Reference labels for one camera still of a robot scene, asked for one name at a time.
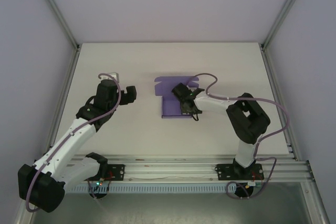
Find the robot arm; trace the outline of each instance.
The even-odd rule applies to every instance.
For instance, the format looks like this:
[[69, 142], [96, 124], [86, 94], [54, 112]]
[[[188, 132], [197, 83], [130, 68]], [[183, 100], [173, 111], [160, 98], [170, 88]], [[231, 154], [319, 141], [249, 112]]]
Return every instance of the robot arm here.
[[[119, 105], [134, 102], [137, 91], [134, 86], [126, 87], [127, 93], [121, 91]], [[80, 163], [67, 167], [70, 160], [99, 129], [105, 124], [112, 114], [108, 114], [79, 130], [80, 125], [104, 115], [116, 105], [118, 88], [111, 79], [104, 79], [97, 87], [97, 93], [81, 107], [76, 114], [66, 134], [32, 166], [23, 165], [18, 172], [19, 195], [26, 199], [29, 186], [34, 176], [40, 171], [32, 188], [29, 202], [46, 212], [55, 210], [63, 200], [64, 194], [78, 183], [94, 176], [106, 177], [107, 159], [96, 153], [88, 154]]]
[[190, 90], [180, 83], [173, 90], [181, 104], [182, 114], [202, 114], [212, 111], [228, 115], [239, 137], [238, 152], [234, 159], [237, 173], [243, 173], [255, 163], [254, 152], [259, 137], [266, 132], [270, 119], [256, 101], [246, 101], [252, 95], [244, 93], [239, 101], [219, 100], [209, 97], [204, 89]]

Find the cable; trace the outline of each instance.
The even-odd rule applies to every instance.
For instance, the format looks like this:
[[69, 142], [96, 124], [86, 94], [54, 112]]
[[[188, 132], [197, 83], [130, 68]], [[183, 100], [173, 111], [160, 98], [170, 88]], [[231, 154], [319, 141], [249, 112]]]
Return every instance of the cable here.
[[107, 192], [110, 191], [110, 185], [111, 185], [111, 180], [109, 181], [108, 185], [107, 185]]
[[260, 180], [261, 180], [261, 184], [264, 183], [264, 182], [263, 182], [263, 178], [262, 178], [259, 174], [255, 174], [255, 173], [252, 171], [252, 176], [254, 177], [254, 178], [253, 178], [253, 182], [256, 180], [257, 177], [259, 177]]
[[196, 121], [198, 122], [200, 119], [198, 118], [198, 114], [196, 114], [196, 118], [194, 117], [194, 115], [191, 115], [191, 117]]
[[269, 134], [267, 134], [267, 135], [261, 137], [261, 138], [258, 140], [258, 142], [257, 142], [257, 145], [256, 145], [256, 148], [255, 148], [253, 157], [256, 157], [257, 152], [258, 152], [259, 145], [260, 145], [260, 143], [261, 143], [263, 140], [265, 140], [266, 138], [268, 138], [268, 137], [270, 137], [270, 136], [274, 136], [274, 135], [276, 135], [276, 134], [278, 134], [278, 133], [280, 133], [280, 132], [283, 132], [284, 130], [286, 130], [286, 129], [289, 127], [289, 121], [290, 121], [290, 120], [289, 120], [289, 114], [288, 114], [288, 112], [286, 111], [285, 107], [282, 106], [281, 104], [279, 104], [279, 103], [277, 103], [277, 102], [275, 102], [275, 101], [272, 101], [272, 100], [264, 99], [264, 98], [219, 97], [219, 96], [217, 96], [217, 95], [210, 94], [210, 93], [209, 93], [209, 88], [211, 88], [211, 87], [212, 87], [215, 83], [217, 83], [217, 81], [218, 81], [218, 78], [217, 78], [215, 75], [211, 74], [211, 73], [199, 73], [199, 74], [196, 74], [195, 76], [190, 77], [190, 79], [187, 81], [187, 84], [188, 84], [190, 81], [192, 81], [195, 77], [198, 77], [198, 76], [211, 76], [211, 77], [215, 78], [215, 81], [212, 82], [212, 83], [205, 89], [205, 93], [206, 93], [209, 97], [211, 97], [211, 98], [219, 99], [219, 100], [224, 100], [224, 101], [244, 101], [244, 100], [245, 100], [245, 101], [268, 102], [268, 103], [271, 103], [271, 104], [277, 106], [278, 108], [280, 108], [280, 109], [283, 111], [283, 113], [284, 113], [285, 116], [286, 116], [286, 125], [285, 125], [283, 128], [281, 128], [281, 129], [279, 129], [279, 130], [277, 130], [277, 131], [274, 131], [274, 132], [272, 132], [272, 133], [269, 133]]
[[135, 177], [130, 177], [127, 176], [127, 178], [130, 179], [139, 179], [139, 180], [156, 180], [156, 179], [166, 179], [166, 178], [204, 178], [205, 176], [202, 177], [178, 177], [178, 176], [168, 176], [168, 177], [161, 177], [161, 178], [135, 178]]
[[89, 181], [88, 179], [87, 179], [86, 181], [88, 182], [89, 190], [90, 190], [90, 192], [91, 192], [93, 198], [96, 199], [97, 197], [95, 196], [95, 193], [93, 192], [93, 189], [92, 189], [92, 186], [91, 186], [90, 181]]
[[[211, 87], [212, 87], [215, 83], [217, 83], [217, 81], [218, 81], [218, 78], [217, 78], [214, 74], [211, 74], [211, 73], [199, 73], [199, 74], [196, 74], [195, 76], [192, 76], [192, 77], [189, 78], [189, 80], [187, 80], [186, 85], [188, 85], [190, 81], [192, 81], [195, 77], [198, 77], [198, 76], [211, 76], [211, 77], [215, 78], [215, 81], [212, 82], [212, 83], [205, 89], [205, 93], [206, 93], [209, 97], [211, 97], [211, 98], [219, 99], [219, 100], [224, 100], [224, 101], [244, 101], [244, 100], [245, 100], [245, 101], [268, 102], [268, 103], [271, 103], [271, 104], [277, 106], [278, 108], [280, 108], [280, 109], [283, 111], [283, 113], [285, 114], [285, 116], [286, 116], [286, 125], [285, 125], [283, 128], [281, 128], [281, 129], [279, 129], [279, 130], [277, 130], [277, 131], [274, 131], [274, 132], [272, 132], [272, 133], [269, 133], [269, 134], [267, 134], [267, 135], [265, 135], [265, 136], [262, 136], [262, 137], [257, 141], [256, 147], [255, 147], [255, 151], [254, 151], [254, 153], [253, 153], [253, 158], [254, 158], [256, 161], [266, 161], [266, 160], [274, 159], [274, 163], [273, 163], [272, 169], [271, 169], [271, 171], [270, 171], [270, 173], [269, 173], [269, 176], [268, 176], [266, 182], [264, 182], [263, 185], [262, 185], [262, 187], [261, 187], [261, 190], [260, 190], [259, 192], [257, 192], [255, 195], [247, 197], [247, 199], [249, 199], [249, 198], [254, 198], [254, 197], [260, 195], [260, 194], [265, 190], [265, 188], [266, 188], [266, 186], [267, 186], [267, 184], [268, 184], [268, 182], [269, 182], [269, 180], [270, 180], [270, 178], [271, 178], [271, 175], [272, 175], [272, 173], [273, 173], [273, 171], [274, 171], [275, 165], [276, 165], [276, 163], [277, 163], [277, 159], [276, 159], [276, 157], [256, 158], [256, 155], [257, 155], [257, 152], [258, 152], [259, 145], [260, 145], [260, 143], [261, 143], [263, 140], [265, 140], [266, 138], [268, 138], [268, 137], [270, 137], [270, 136], [274, 136], [274, 135], [276, 135], [276, 134], [278, 134], [278, 133], [280, 133], [280, 132], [283, 132], [283, 131], [285, 131], [285, 130], [289, 127], [289, 122], [290, 122], [289, 114], [288, 114], [288, 112], [286, 111], [286, 109], [285, 109], [284, 106], [282, 106], [281, 104], [279, 104], [279, 103], [277, 103], [277, 102], [275, 102], [275, 101], [272, 101], [272, 100], [268, 100], [268, 99], [264, 99], [264, 98], [220, 97], [220, 96], [217, 96], [217, 95], [210, 94], [210, 93], [209, 93], [209, 88], [211, 88]], [[240, 183], [234, 182], [234, 181], [231, 181], [231, 182], [229, 182], [229, 183], [226, 185], [226, 194], [227, 194], [227, 196], [229, 196], [229, 197], [232, 198], [232, 199], [242, 199], [242, 198], [236, 198], [236, 197], [233, 197], [233, 196], [231, 196], [231, 195], [228, 193], [228, 186], [231, 185], [231, 184], [236, 184], [236, 185], [238, 185], [239, 187], [243, 188], [243, 190], [245, 191], [246, 195], [248, 196], [247, 190], [243, 187], [243, 185], [241, 185]]]
[[36, 182], [36, 179], [38, 177], [38, 175], [42, 172], [42, 170], [47, 166], [47, 164], [49, 163], [49, 161], [55, 156], [55, 154], [61, 149], [61, 147], [71, 138], [71, 135], [74, 135], [77, 131], [79, 131], [81, 128], [83, 128], [84, 126], [90, 124], [90, 123], [93, 123], [109, 114], [112, 114], [118, 107], [119, 103], [120, 103], [120, 100], [121, 100], [121, 88], [119, 86], [119, 83], [118, 81], [110, 76], [109, 74], [107, 73], [100, 73], [98, 75], [98, 78], [101, 79], [101, 76], [107, 76], [109, 78], [112, 79], [112, 81], [115, 82], [115, 84], [117, 85], [117, 88], [118, 88], [118, 100], [117, 100], [117, 103], [115, 104], [115, 106], [109, 111], [109, 112], [106, 112], [105, 114], [103, 115], [100, 115], [96, 118], [93, 118], [91, 119], [90, 121], [87, 121], [83, 124], [81, 124], [80, 126], [78, 126], [77, 128], [75, 128], [72, 132], [70, 132], [64, 139], [63, 141], [55, 148], [55, 150], [50, 154], [50, 156], [46, 159], [45, 163], [43, 165], [41, 165], [40, 169], [36, 172], [35, 176], [33, 177], [32, 181], [30, 182], [30, 185], [29, 185], [29, 188], [28, 188], [28, 192], [27, 192], [27, 196], [26, 196], [26, 209], [28, 212], [36, 212], [39, 210], [39, 208], [35, 208], [35, 209], [31, 209], [29, 207], [29, 199], [30, 199], [30, 195], [32, 194], [32, 190], [33, 190], [33, 186]]
[[111, 179], [111, 178], [113, 177], [113, 174], [112, 174], [111, 171], [109, 171], [109, 175], [110, 175], [110, 177], [108, 177], [108, 178], [104, 178], [104, 180], [106, 180], [106, 179]]
[[231, 196], [231, 195], [228, 193], [229, 185], [231, 185], [231, 184], [236, 184], [236, 185], [238, 185], [239, 187], [244, 188], [242, 184], [240, 184], [240, 183], [238, 183], [238, 182], [235, 182], [235, 181], [231, 181], [231, 182], [229, 182], [229, 183], [226, 184], [226, 195], [229, 196], [231, 199], [252, 199], [252, 198], [255, 198], [255, 197], [259, 196], [259, 195], [266, 189], [266, 187], [267, 187], [267, 185], [268, 185], [268, 182], [269, 182], [269, 180], [271, 179], [271, 176], [272, 176], [272, 173], [273, 173], [273, 171], [274, 171], [275, 165], [277, 164], [277, 158], [276, 158], [276, 157], [256, 158], [256, 161], [266, 161], [266, 160], [270, 160], [270, 159], [274, 159], [274, 163], [273, 163], [273, 166], [272, 166], [271, 171], [269, 172], [269, 175], [268, 175], [268, 178], [267, 178], [266, 182], [263, 183], [263, 185], [262, 185], [261, 189], [259, 190], [259, 192], [257, 192], [256, 194], [254, 194], [254, 195], [252, 195], [252, 196], [248, 196], [247, 191], [244, 190], [245, 193], [246, 193], [246, 195], [248, 196], [248, 197], [246, 197], [246, 198], [237, 198], [237, 197]]

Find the purple cable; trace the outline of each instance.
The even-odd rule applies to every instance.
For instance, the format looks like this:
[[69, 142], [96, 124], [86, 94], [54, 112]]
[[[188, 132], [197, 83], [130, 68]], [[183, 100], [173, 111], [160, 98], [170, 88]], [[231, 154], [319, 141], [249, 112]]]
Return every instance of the purple cable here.
[[[269, 180], [271, 179], [271, 175], [272, 175], [272, 173], [273, 173], [273, 171], [274, 171], [274, 168], [275, 168], [275, 165], [276, 165], [276, 163], [277, 163], [277, 158], [276, 158], [276, 157], [256, 158], [256, 155], [257, 155], [257, 152], [258, 152], [259, 145], [260, 145], [260, 143], [261, 143], [263, 140], [265, 140], [266, 138], [268, 138], [268, 137], [270, 137], [270, 136], [274, 136], [274, 135], [276, 135], [276, 134], [278, 134], [278, 133], [280, 133], [280, 132], [283, 132], [284, 130], [286, 130], [286, 129], [289, 127], [289, 121], [290, 121], [290, 120], [289, 120], [289, 114], [288, 114], [288, 112], [286, 111], [286, 109], [285, 109], [284, 106], [282, 106], [281, 104], [279, 104], [279, 103], [277, 103], [277, 102], [275, 102], [275, 101], [272, 101], [272, 100], [268, 100], [268, 99], [264, 99], [264, 98], [218, 97], [218, 96], [216, 96], [216, 95], [210, 94], [210, 93], [209, 93], [209, 88], [211, 88], [211, 87], [212, 87], [215, 83], [217, 83], [217, 81], [218, 81], [218, 78], [217, 78], [215, 75], [211, 74], [211, 73], [199, 73], [199, 74], [196, 74], [195, 76], [190, 77], [190, 79], [187, 81], [186, 85], [188, 85], [188, 83], [189, 83], [191, 80], [193, 80], [195, 77], [198, 77], [198, 76], [211, 76], [211, 77], [215, 78], [215, 81], [212, 82], [212, 83], [205, 89], [205, 93], [206, 93], [209, 97], [211, 97], [211, 98], [219, 99], [219, 100], [224, 100], [224, 101], [244, 101], [244, 100], [245, 100], [245, 101], [268, 102], [268, 103], [271, 103], [271, 104], [277, 106], [278, 108], [280, 108], [280, 109], [283, 111], [283, 113], [285, 114], [285, 116], [286, 116], [286, 125], [285, 125], [283, 128], [281, 128], [281, 129], [279, 129], [279, 130], [277, 130], [277, 131], [274, 131], [274, 132], [272, 132], [272, 133], [269, 133], [269, 134], [267, 134], [267, 135], [261, 137], [261, 138], [258, 140], [257, 144], [256, 144], [255, 151], [254, 151], [254, 153], [253, 153], [253, 158], [254, 158], [256, 161], [266, 161], [266, 160], [274, 159], [274, 163], [273, 163], [272, 169], [271, 169], [271, 171], [270, 171], [270, 173], [269, 173], [269, 176], [268, 176], [266, 182], [263, 184], [261, 190], [260, 190], [258, 193], [256, 193], [255, 195], [250, 196], [250, 197], [247, 197], [247, 199], [249, 199], [249, 198], [254, 198], [254, 197], [260, 195], [260, 194], [265, 190], [265, 188], [266, 188], [266, 186], [267, 186]], [[232, 198], [232, 199], [242, 199], [242, 198], [236, 198], [236, 197], [233, 197], [233, 196], [231, 196], [231, 195], [228, 193], [228, 186], [231, 185], [231, 184], [236, 184], [236, 185], [238, 185], [239, 187], [241, 187], [241, 188], [244, 190], [244, 192], [246, 193], [246, 195], [248, 195], [247, 190], [245, 189], [245, 187], [244, 187], [242, 184], [237, 183], [237, 182], [234, 182], [234, 181], [231, 181], [231, 182], [229, 182], [229, 183], [226, 185], [226, 194], [227, 194], [230, 198]]]
[[[53, 151], [53, 153], [51, 153], [51, 155], [47, 158], [47, 160], [45, 162], [46, 164], [49, 163], [49, 161], [55, 156], [55, 154], [59, 151], [59, 149], [61, 149], [61, 147], [70, 139], [70, 137], [71, 137], [70, 134], [71, 133], [75, 134], [77, 131], [79, 131], [84, 126], [86, 126], [86, 125], [88, 125], [90, 123], [93, 123], [93, 122], [95, 122], [95, 121], [97, 121], [97, 120], [99, 120], [99, 119], [101, 119], [101, 118], [103, 118], [103, 117], [105, 117], [105, 116], [107, 116], [109, 114], [112, 114], [117, 109], [117, 107], [118, 107], [118, 105], [120, 103], [120, 100], [121, 100], [121, 88], [119, 86], [119, 83], [118, 83], [118, 81], [114, 77], [110, 76], [107, 73], [100, 73], [98, 75], [98, 78], [101, 79], [101, 76], [107, 76], [107, 77], [111, 78], [112, 81], [114, 81], [115, 84], [117, 85], [118, 94], [119, 94], [118, 95], [117, 103], [115, 104], [115, 106], [109, 112], [106, 112], [103, 115], [100, 115], [100, 116], [98, 116], [96, 118], [91, 119], [90, 121], [87, 121], [87, 122], [81, 124], [80, 126], [78, 126], [77, 128], [75, 128], [72, 132], [70, 132], [69, 135], [66, 136], [66, 138], [55, 148], [55, 150]], [[31, 209], [29, 207], [29, 199], [30, 199], [30, 195], [32, 194], [33, 186], [34, 186], [34, 184], [36, 182], [36, 179], [37, 179], [38, 175], [41, 173], [41, 171], [47, 166], [46, 164], [43, 164], [40, 167], [40, 169], [36, 172], [35, 176], [33, 177], [32, 181], [30, 182], [30, 185], [29, 185], [29, 188], [28, 188], [28, 192], [27, 192], [27, 196], [26, 196], [26, 209], [27, 209], [28, 212], [36, 212], [36, 211], [39, 210], [39, 208]]]
[[90, 192], [91, 192], [91, 194], [92, 194], [93, 198], [94, 198], [94, 199], [96, 199], [97, 197], [95, 196], [95, 193], [93, 192], [93, 189], [92, 189], [91, 183], [90, 183], [90, 181], [89, 181], [88, 179], [87, 179], [87, 182], [88, 182], [89, 189], [90, 189]]

